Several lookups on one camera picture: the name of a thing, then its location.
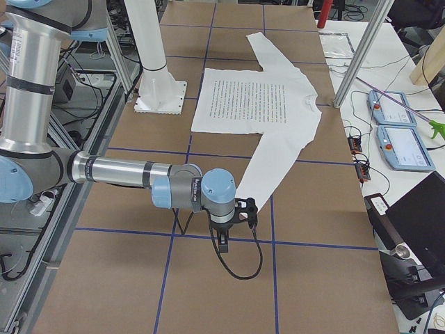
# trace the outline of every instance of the white table surface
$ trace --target white table surface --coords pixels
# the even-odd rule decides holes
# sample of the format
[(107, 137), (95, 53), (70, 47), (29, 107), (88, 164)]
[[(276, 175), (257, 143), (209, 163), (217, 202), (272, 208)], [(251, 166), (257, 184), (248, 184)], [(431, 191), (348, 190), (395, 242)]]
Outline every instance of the white table surface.
[[(365, 22), (338, 22), (338, 21), (327, 21), (324, 29), (319, 29), (320, 32), (335, 32), (335, 33), (347, 33), (349, 35), (350, 41), (353, 44), (354, 49), (357, 49), (357, 46), (362, 38), (364, 30), (366, 28), (367, 23)], [(390, 24), (383, 24), (380, 32), (375, 39), (373, 46), (371, 47), (366, 60), (364, 61), (362, 67), (372, 67), (372, 66), (381, 66), (391, 63), (393, 61), (397, 61), (403, 57), (406, 57), (408, 52), (404, 48), (402, 42), (398, 39), (394, 29)], [(349, 60), (344, 59), (326, 59), (328, 65), (343, 65), (345, 63), (349, 63)], [(346, 71), (346, 67), (333, 67), (335, 70), (344, 72)], [(383, 68), (373, 68), (373, 69), (361, 69), (358, 73), (358, 77), (369, 82), (373, 86), (381, 89), (381, 90), (394, 90), (394, 91), (402, 91), (405, 94), (419, 92), (427, 88), (426, 86), (415, 86), (411, 83), (409, 75), (415, 68), (415, 64), (410, 57), (404, 58), (403, 60), (394, 63), (392, 65), (388, 65)], [(388, 85), (394, 80), (396, 80), (393, 84), (388, 87)], [(343, 75), (337, 74), (335, 72), (330, 72), (332, 85), (334, 86), (335, 91), (337, 91), (340, 83), (343, 79)], [(362, 133), (369, 132), (369, 126), (364, 122), (359, 120), (353, 115), (353, 108), (350, 103), (351, 92), (354, 90), (360, 90), (362, 92), (369, 92), (370, 88), (365, 86), (364, 84), (354, 81), (350, 92), (348, 93), (345, 102), (341, 106), (341, 116), (344, 120), (349, 121), (353, 126), (358, 127)], [(408, 102), (413, 109), (441, 109), (440, 105), (437, 103), (434, 95), (426, 90), (422, 93), (416, 95), (408, 95)], [(353, 104), (355, 107), (355, 114), (366, 121), (371, 119), (371, 113), (366, 104), (367, 96), (361, 93), (353, 94)], [(438, 122), (445, 122), (445, 114), (443, 113), (427, 113), (427, 117), (432, 118)], [(445, 143), (445, 140), (437, 135), (435, 140), (432, 140), (430, 137), (432, 136), (431, 126), (419, 119), (417, 120), (417, 130), (421, 134), (423, 143), (427, 148), (441, 146)], [(377, 125), (374, 121), (372, 121), (373, 131), (371, 132), (371, 136), (364, 136), (362, 138), (362, 148), (364, 154), (370, 158), (371, 167), (379, 170), (383, 174), (385, 174), (389, 181), (391, 182), (391, 187), (387, 195), (385, 195), (385, 199), (387, 202), (392, 205), (399, 198), (401, 198), (404, 194), (406, 194), (409, 190), (411, 190), (414, 186), (416, 186), (421, 180), (423, 180), (428, 173), (420, 173), (420, 172), (402, 172), (392, 170), (389, 165), (386, 163), (385, 158), (382, 156), (380, 152), (380, 148), (378, 146), (378, 141), (376, 138), (376, 129)], [(436, 171), (439, 172), (442, 176), (445, 176), (445, 148), (429, 151), (430, 156), (436, 166)], [(363, 196), (371, 195), (373, 193), (384, 193), (387, 189), (387, 181), (383, 176), (379, 175), (377, 172), (371, 170), (371, 181), (365, 182), (362, 193)], [(402, 333), (408, 333), (411, 326), (417, 326), (417, 333), (423, 332), (423, 327), (425, 326), (427, 314), (421, 316), (422, 321), (420, 324), (416, 324), (416, 320), (409, 321), (404, 316), (403, 313), (398, 309), (398, 307), (394, 307), (394, 312), (396, 314), (396, 318), (398, 320), (399, 329)], [(435, 308), (433, 315), (437, 313), (443, 317), (445, 317), (445, 305), (441, 305)]]

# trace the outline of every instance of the label sticker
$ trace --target label sticker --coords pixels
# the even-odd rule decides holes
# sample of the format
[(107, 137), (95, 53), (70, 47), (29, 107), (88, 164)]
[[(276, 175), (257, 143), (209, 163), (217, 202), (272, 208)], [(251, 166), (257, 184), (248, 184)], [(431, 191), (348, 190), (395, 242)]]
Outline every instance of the label sticker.
[(371, 202), (374, 204), (374, 207), (381, 216), (387, 214), (388, 206), (385, 204), (385, 202), (383, 202), (381, 197), (374, 197), (371, 199)]
[(18, 64), (22, 56), (22, 34), (13, 33), (13, 41), (11, 43), (11, 55), (10, 63), (11, 65)]

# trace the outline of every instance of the wire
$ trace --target wire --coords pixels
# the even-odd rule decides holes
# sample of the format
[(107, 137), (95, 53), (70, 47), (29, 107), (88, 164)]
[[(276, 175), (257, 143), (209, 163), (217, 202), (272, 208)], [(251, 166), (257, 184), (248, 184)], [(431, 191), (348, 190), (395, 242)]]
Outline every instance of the wire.
[(188, 225), (190, 224), (190, 222), (191, 222), (191, 220), (193, 218), (194, 212), (192, 211), (190, 213), (190, 215), (188, 216), (188, 219), (187, 219), (187, 222), (186, 222), (186, 227), (183, 229), (182, 226), (181, 226), (181, 223), (179, 222), (179, 215), (178, 215), (178, 211), (179, 210), (178, 209), (172, 209), (172, 211), (173, 211), (173, 214), (175, 215), (175, 221), (178, 224), (179, 230), (181, 231), (181, 235), (185, 235), (186, 232), (187, 232), (187, 229), (188, 229)]
[(428, 330), (428, 324), (430, 323), (430, 319), (431, 319), (432, 311), (433, 311), (434, 308), (438, 305), (438, 303), (439, 303), (441, 297), (442, 297), (444, 294), (445, 294), (444, 291), (441, 292), (441, 293), (439, 294), (439, 296), (437, 296), (436, 300), (432, 303), (430, 312), (428, 313), (428, 318), (426, 318), (425, 327), (423, 328), (423, 334), (426, 334), (426, 331)]
[(445, 327), (445, 318), (443, 316), (436, 313), (432, 319), (434, 321), (434, 328), (438, 329), (437, 327)]
[(398, 78), (398, 75), (402, 72), (402, 70), (406, 67), (406, 65), (408, 64), (408, 62), (410, 61), (410, 58), (406, 60), (404, 66), (402, 66), (402, 68), (397, 72), (396, 76), (394, 77), (394, 79), (389, 83), (389, 85), (386, 87), (385, 90), (388, 90), (389, 87), (391, 87), (391, 85), (395, 82), (395, 80)]
[(99, 59), (105, 58), (105, 52), (102, 49), (102, 43), (101, 42), (97, 42), (97, 46), (96, 46), (97, 50), (94, 51), (91, 55), (90, 55), (90, 59), (97, 61)]
[(427, 150), (427, 151), (434, 151), (434, 150), (438, 150), (438, 149), (440, 149), (440, 148), (445, 148), (445, 144), (443, 144), (442, 146), (437, 146), (437, 147), (435, 147), (435, 148), (427, 148), (426, 150)]
[(218, 247), (216, 245), (215, 242), (215, 235), (213, 234), (213, 228), (211, 227), (211, 217), (210, 217), (210, 212), (207, 209), (204, 209), (207, 213), (207, 218), (209, 220), (209, 232), (210, 232), (210, 239), (211, 239), (211, 243), (213, 244), (213, 249), (215, 250), (216, 256), (218, 256), (218, 259), (220, 260), (222, 266), (224, 267), (224, 269), (233, 277), (236, 278), (237, 280), (251, 280), (255, 277), (258, 276), (259, 272), (261, 271), (261, 268), (263, 267), (263, 252), (261, 250), (261, 246), (259, 245), (258, 239), (257, 239), (257, 228), (256, 226), (252, 226), (252, 236), (253, 239), (255, 240), (255, 244), (257, 245), (258, 248), (258, 252), (259, 252), (259, 264), (258, 264), (258, 268), (257, 270), (250, 276), (240, 276), (240, 275), (236, 275), (225, 263), (223, 257), (221, 256), (220, 251), (218, 250)]
[(358, 6), (355, 4), (345, 5), (345, 21), (363, 21), (365, 13), (368, 12), (368, 8), (366, 6)]
[[(25, 254), (25, 252), (23, 251), (23, 245), (20, 245), (20, 249), (22, 250), (22, 253), (20, 254), (19, 259), (17, 260), (17, 262), (8, 270), (3, 269), (2, 267), (2, 272), (0, 273), (0, 275), (3, 275), (4, 273), (10, 273), (16, 266), (19, 265), (20, 261), (22, 261), (23, 255)], [(10, 257), (13, 256), (12, 254), (2, 254), (0, 255), (0, 257)]]
[(361, 93), (361, 94), (366, 94), (366, 95), (368, 95), (368, 93), (362, 92), (361, 90), (353, 90), (352, 92), (350, 92), (350, 99), (349, 99), (349, 102), (350, 102), (351, 107), (353, 108), (353, 115), (354, 115), (354, 117), (358, 118), (358, 119), (361, 120), (363, 123), (365, 123), (366, 125), (368, 125), (369, 128), (370, 128), (371, 131), (372, 131), (373, 126), (372, 126), (371, 122), (367, 122), (367, 121), (365, 121), (363, 118), (357, 116), (357, 114), (355, 113), (355, 106), (354, 106), (354, 102), (353, 102), (353, 95), (354, 95), (354, 93)]
[(105, 184), (109, 184), (110, 186), (118, 186), (120, 188), (145, 189), (143, 186), (125, 186), (123, 184), (116, 184), (116, 183), (105, 183)]
[(430, 83), (426, 79), (426, 75), (425, 75), (425, 58), (426, 58), (426, 55), (427, 55), (429, 50), (430, 50), (430, 48), (427, 48), (427, 50), (425, 51), (425, 54), (423, 55), (423, 58), (422, 58), (422, 75), (423, 75), (423, 78), (425, 79), (426, 85), (428, 87), (430, 87)]
[(428, 87), (428, 88), (422, 89), (422, 90), (420, 90), (418, 92), (408, 93), (408, 94), (405, 94), (405, 95), (415, 95), (415, 94), (419, 94), (419, 93), (425, 92), (426, 90), (430, 90), (430, 88)]
[(88, 116), (78, 116), (78, 115), (73, 114), (72, 112), (68, 111), (67, 109), (65, 109), (63, 107), (58, 106), (57, 104), (53, 104), (53, 107), (57, 108), (57, 109), (60, 109), (61, 111), (66, 112), (68, 115), (71, 115), (72, 117), (78, 118), (78, 120), (87, 120), (87, 119), (92, 118), (93, 116), (97, 115), (97, 112), (94, 111), (93, 113), (91, 113)]
[(369, 166), (369, 169), (372, 169), (372, 170), (374, 170), (375, 172), (377, 172), (377, 173), (379, 173), (381, 176), (383, 176), (385, 179), (386, 179), (386, 181), (388, 182), (388, 189), (385, 191), (385, 193), (382, 195), (382, 196), (385, 196), (387, 193), (389, 193), (389, 190), (390, 190), (390, 188), (391, 188), (391, 182), (389, 181), (389, 179), (388, 179), (388, 177), (385, 175), (385, 174), (383, 174), (382, 172), (380, 172), (379, 170), (377, 170), (377, 169), (375, 169), (375, 168), (373, 168), (373, 167), (371, 167), (371, 166)]
[(422, 113), (424, 111), (441, 111), (442, 113), (445, 113), (445, 111), (443, 111), (442, 109), (417, 109), (416, 111), (418, 111), (419, 113)]
[[(56, 197), (55, 203), (54, 203), (53, 207), (57, 207), (57, 204), (58, 204), (59, 200), (60, 200), (60, 196)], [(50, 213), (50, 215), (49, 215), (49, 217), (47, 219), (47, 222), (45, 223), (43, 228), (41, 228), (40, 234), (39, 234), (37, 240), (35, 241), (34, 246), (32, 247), (32, 249), (26, 251), (28, 253), (28, 259), (26, 260), (26, 264), (25, 264), (24, 268), (21, 271), (18, 271), (16, 276), (13, 276), (13, 277), (9, 276), (9, 273), (11, 272), (11, 270), (6, 270), (6, 265), (5, 265), (5, 262), (3, 260), (4, 257), (8, 257), (8, 256), (12, 256), (12, 255), (11, 254), (0, 254), (0, 267), (1, 267), (1, 271), (3, 272), (1, 274), (1, 277), (5, 281), (8, 281), (8, 282), (16, 281), (19, 278), (21, 278), (28, 271), (28, 268), (31, 265), (31, 260), (33, 258), (33, 255), (37, 251), (37, 248), (38, 248), (40, 242), (42, 241), (42, 238), (45, 235), (45, 232), (47, 231), (49, 223), (52, 220), (53, 214), (54, 214), (54, 210), (51, 211), (51, 213)]]

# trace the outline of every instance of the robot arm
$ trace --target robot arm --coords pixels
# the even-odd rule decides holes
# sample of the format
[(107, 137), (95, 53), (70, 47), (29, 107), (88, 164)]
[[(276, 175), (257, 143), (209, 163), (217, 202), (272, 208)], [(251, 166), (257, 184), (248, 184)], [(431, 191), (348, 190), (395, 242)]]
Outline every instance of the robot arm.
[[(68, 182), (151, 189), (157, 207), (206, 210), (218, 233), (221, 253), (228, 251), (233, 224), (248, 221), (251, 228), (257, 224), (254, 200), (235, 199), (234, 178), (226, 170), (202, 176), (190, 164), (110, 159), (48, 145), (61, 41), (106, 39), (105, 0), (8, 0), (7, 15), (14, 33), (0, 136), (0, 202), (25, 200)], [(165, 66), (155, 79), (163, 74), (169, 75)]]

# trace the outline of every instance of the black cable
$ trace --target black cable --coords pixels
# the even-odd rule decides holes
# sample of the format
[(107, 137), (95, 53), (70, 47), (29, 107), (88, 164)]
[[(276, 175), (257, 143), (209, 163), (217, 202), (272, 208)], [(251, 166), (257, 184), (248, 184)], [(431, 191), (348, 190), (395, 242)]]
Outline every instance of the black cable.
[(140, 59), (138, 59), (138, 60), (132, 59), (130, 57), (125, 56), (123, 53), (121, 53), (121, 56), (124, 57), (125, 59), (128, 59), (129, 61), (132, 61), (133, 63), (141, 64)]
[(57, 104), (53, 104), (53, 107), (57, 108), (57, 109), (60, 109), (61, 111), (67, 113), (68, 115), (71, 115), (74, 118), (78, 118), (78, 120), (87, 120), (87, 119), (92, 118), (93, 116), (97, 115), (97, 112), (94, 111), (93, 113), (91, 113), (88, 116), (78, 116), (78, 115), (73, 114), (71, 111), (68, 111), (67, 109), (65, 109), (63, 107), (58, 106)]
[(424, 111), (441, 111), (442, 113), (445, 113), (442, 109), (417, 109), (416, 111), (422, 113)]
[[(82, 65), (77, 61), (77, 59), (76, 59), (72, 54), (70, 54), (70, 57), (73, 58), (73, 60), (76, 62), (76, 64), (79, 66), (79, 68), (80, 68), (83, 72), (85, 72), (85, 70), (83, 69)], [(94, 92), (95, 97), (96, 97), (96, 101), (98, 100), (98, 97), (97, 97), (95, 91), (98, 90), (98, 91), (99, 91), (99, 94), (100, 94), (100, 97), (101, 97), (101, 103), (102, 103), (102, 102), (104, 101), (104, 95), (102, 94), (102, 90), (101, 90), (100, 88), (98, 88), (98, 87), (94, 87), (94, 86), (92, 85), (91, 80), (90, 80), (90, 78), (89, 78), (88, 76), (86, 77), (86, 79), (88, 80), (89, 84), (83, 82), (83, 81), (80, 80), (80, 79), (78, 79), (77, 81), (78, 81), (80, 84), (82, 84), (82, 85), (84, 85), (84, 86), (87, 86), (87, 87), (90, 87), (90, 88), (93, 89), (93, 92)]]
[(366, 6), (358, 6), (355, 4), (345, 5), (345, 13), (343, 15), (345, 21), (363, 21), (365, 13), (368, 12)]
[(428, 318), (426, 318), (425, 327), (423, 328), (423, 334), (426, 334), (426, 331), (428, 330), (428, 324), (430, 323), (430, 320), (431, 320), (432, 311), (438, 305), (440, 298), (443, 297), (444, 294), (445, 294), (445, 291), (441, 292), (439, 294), (439, 296), (437, 296), (436, 300), (432, 303), (430, 312), (428, 313)]
[(418, 91), (418, 92), (408, 93), (408, 94), (405, 94), (405, 95), (415, 95), (415, 94), (423, 93), (423, 92), (425, 92), (425, 91), (427, 91), (427, 90), (430, 90), (430, 89), (429, 89), (429, 88), (425, 88), (425, 89), (422, 89), (422, 90), (420, 90), (420, 91)]
[(422, 58), (422, 75), (423, 75), (423, 78), (425, 79), (426, 85), (430, 88), (430, 83), (426, 79), (426, 75), (425, 75), (425, 59), (426, 59), (426, 54), (428, 53), (429, 50), (430, 50), (430, 48), (427, 48), (427, 50), (425, 51), (425, 54), (423, 55), (423, 58)]
[(445, 148), (445, 144), (443, 144), (442, 146), (437, 146), (437, 147), (435, 147), (435, 148), (427, 148), (426, 150), (427, 150), (427, 151), (434, 151), (434, 150), (438, 150), (438, 149), (440, 149), (440, 148)]
[(261, 250), (261, 246), (259, 245), (258, 239), (257, 239), (257, 229), (256, 226), (253, 225), (252, 226), (252, 235), (253, 235), (253, 239), (255, 240), (255, 244), (257, 245), (258, 248), (258, 252), (259, 252), (259, 265), (258, 265), (258, 269), (250, 276), (240, 276), (240, 275), (236, 275), (225, 263), (223, 257), (221, 256), (220, 251), (218, 250), (218, 246), (216, 245), (215, 242), (215, 235), (213, 234), (213, 228), (211, 227), (211, 217), (210, 217), (210, 212), (209, 210), (205, 210), (207, 213), (207, 218), (209, 220), (209, 232), (210, 232), (210, 239), (211, 239), (211, 243), (213, 244), (213, 249), (215, 250), (216, 256), (218, 256), (218, 259), (220, 260), (222, 266), (224, 267), (224, 269), (233, 277), (236, 278), (237, 280), (251, 280), (255, 277), (258, 276), (259, 272), (261, 271), (261, 268), (263, 266), (263, 252)]
[[(362, 131), (360, 131), (360, 129), (358, 128), (358, 127), (354, 127), (353, 125), (346, 125), (345, 127), (343, 127), (344, 129), (349, 129), (349, 137), (353, 137), (353, 138), (358, 138), (359, 139), (359, 141), (362, 141)], [(356, 134), (356, 135), (354, 135), (354, 136), (351, 136), (350, 135), (350, 132), (351, 132), (351, 130), (352, 129), (356, 129), (358, 132), (359, 132), (359, 134)]]
[(175, 215), (175, 221), (176, 221), (177, 224), (178, 224), (179, 230), (181, 231), (181, 235), (185, 235), (185, 234), (187, 233), (188, 226), (190, 225), (190, 222), (191, 222), (191, 220), (192, 220), (192, 218), (193, 218), (194, 212), (192, 211), (192, 212), (188, 215), (187, 222), (186, 222), (186, 227), (185, 227), (185, 228), (182, 228), (182, 225), (181, 225), (181, 223), (179, 222), (179, 216), (178, 216), (178, 211), (177, 211), (177, 210), (178, 210), (178, 209), (172, 209), (173, 214)]
[(123, 184), (116, 184), (116, 183), (106, 183), (110, 186), (118, 186), (120, 188), (131, 188), (131, 189), (145, 189), (143, 186), (125, 186)]
[[(59, 200), (60, 200), (60, 196), (56, 196), (56, 199), (55, 199), (55, 201), (54, 201), (54, 205), (53, 205), (53, 207), (57, 207), (57, 204), (58, 204), (58, 201), (59, 201)], [(31, 264), (31, 260), (32, 260), (32, 258), (33, 258), (33, 255), (34, 255), (35, 251), (37, 250), (37, 248), (38, 248), (40, 242), (42, 241), (42, 238), (43, 238), (43, 236), (45, 235), (45, 232), (47, 231), (47, 228), (48, 228), (48, 226), (49, 226), (49, 223), (51, 222), (51, 219), (52, 219), (53, 214), (54, 214), (54, 210), (51, 211), (51, 213), (50, 213), (50, 215), (49, 215), (49, 217), (48, 217), (48, 219), (47, 219), (47, 222), (46, 222), (45, 225), (41, 228), (40, 234), (39, 234), (37, 240), (35, 241), (35, 243), (34, 243), (32, 249), (26, 251), (26, 252), (28, 253), (28, 258), (27, 258), (27, 260), (26, 260), (26, 264), (25, 264), (25, 266), (23, 267), (23, 269), (22, 269), (21, 271), (18, 271), (18, 272), (17, 272), (17, 275), (16, 275), (16, 276), (13, 276), (13, 277), (9, 276), (9, 273), (12, 271), (12, 269), (7, 270), (7, 269), (6, 269), (5, 262), (4, 262), (4, 260), (3, 260), (4, 257), (10, 257), (10, 256), (13, 256), (13, 255), (12, 255), (11, 253), (8, 253), (8, 254), (0, 254), (1, 277), (2, 277), (4, 280), (6, 280), (6, 281), (8, 281), (8, 282), (16, 281), (16, 280), (18, 280), (19, 278), (21, 278), (21, 277), (28, 271), (28, 268), (29, 268), (29, 266), (30, 266), (30, 264)]]
[(369, 166), (369, 169), (372, 169), (372, 170), (374, 170), (375, 172), (377, 172), (377, 173), (379, 173), (381, 176), (383, 176), (385, 179), (386, 179), (386, 181), (388, 182), (388, 189), (385, 191), (385, 193), (382, 195), (382, 196), (385, 196), (387, 193), (389, 193), (389, 190), (390, 190), (390, 188), (391, 188), (391, 182), (389, 181), (389, 179), (388, 179), (388, 177), (385, 175), (385, 174), (383, 174), (382, 172), (380, 172), (379, 170), (377, 170), (377, 169), (375, 169), (375, 168), (373, 168), (373, 167), (371, 167), (371, 166)]

